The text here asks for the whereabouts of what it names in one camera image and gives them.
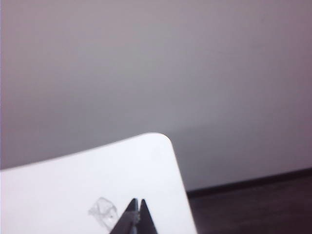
small transparent object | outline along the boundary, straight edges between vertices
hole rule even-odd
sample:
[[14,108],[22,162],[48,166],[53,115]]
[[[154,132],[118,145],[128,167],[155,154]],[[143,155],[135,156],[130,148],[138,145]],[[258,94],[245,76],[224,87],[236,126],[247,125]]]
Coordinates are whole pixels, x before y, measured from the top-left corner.
[[97,222],[110,232],[118,221],[116,206],[109,200],[100,197],[88,212]]

baseboard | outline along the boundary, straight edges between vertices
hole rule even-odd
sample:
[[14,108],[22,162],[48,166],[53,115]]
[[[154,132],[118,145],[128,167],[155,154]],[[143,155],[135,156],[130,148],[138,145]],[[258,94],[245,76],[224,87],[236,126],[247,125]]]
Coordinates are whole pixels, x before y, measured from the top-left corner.
[[210,188],[198,189],[198,190],[191,190],[187,192],[188,198],[195,198],[201,196],[207,196],[217,193],[224,193],[233,190],[239,189],[246,189],[254,186],[261,186],[265,184],[277,183],[286,180],[296,179],[305,176],[312,176],[312,168],[279,174],[279,175],[272,175],[258,179],[251,179],[242,182],[230,183],[220,186],[214,186]]

floor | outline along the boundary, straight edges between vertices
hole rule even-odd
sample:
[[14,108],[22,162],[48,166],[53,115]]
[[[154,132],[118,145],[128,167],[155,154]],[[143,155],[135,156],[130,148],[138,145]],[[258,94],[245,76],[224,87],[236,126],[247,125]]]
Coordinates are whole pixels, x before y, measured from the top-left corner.
[[198,234],[312,234],[312,175],[189,194]]

tweezer tip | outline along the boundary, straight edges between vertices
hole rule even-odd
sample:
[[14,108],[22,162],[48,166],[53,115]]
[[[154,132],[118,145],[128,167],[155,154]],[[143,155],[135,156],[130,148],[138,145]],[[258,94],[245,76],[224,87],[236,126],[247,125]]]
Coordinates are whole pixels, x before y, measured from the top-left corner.
[[126,208],[125,211],[138,211],[138,203],[137,203],[137,199],[136,198],[133,198],[128,207]]

white wall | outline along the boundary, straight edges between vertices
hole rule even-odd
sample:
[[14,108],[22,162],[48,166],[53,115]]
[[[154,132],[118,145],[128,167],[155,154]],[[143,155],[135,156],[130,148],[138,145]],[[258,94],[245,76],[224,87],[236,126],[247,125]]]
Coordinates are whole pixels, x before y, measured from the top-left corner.
[[188,190],[312,166],[312,1],[1,1],[3,168],[144,132]]

